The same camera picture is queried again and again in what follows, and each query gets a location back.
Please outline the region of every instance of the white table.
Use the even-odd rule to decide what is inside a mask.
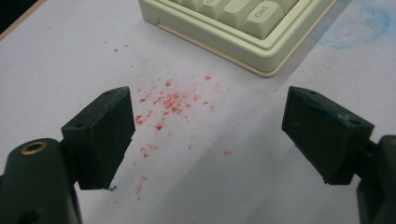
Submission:
[[[0,167],[129,86],[141,124],[116,190],[78,192],[84,223],[359,223],[359,178],[325,185],[281,131],[283,110],[299,86],[371,121],[375,142],[396,134],[395,22],[391,0],[340,0],[261,78],[144,22],[137,1],[48,0],[0,42]],[[184,95],[180,109],[165,115],[161,92]]]

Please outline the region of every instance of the green keyboard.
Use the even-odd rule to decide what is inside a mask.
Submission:
[[[145,21],[271,77],[335,0],[139,0]]]

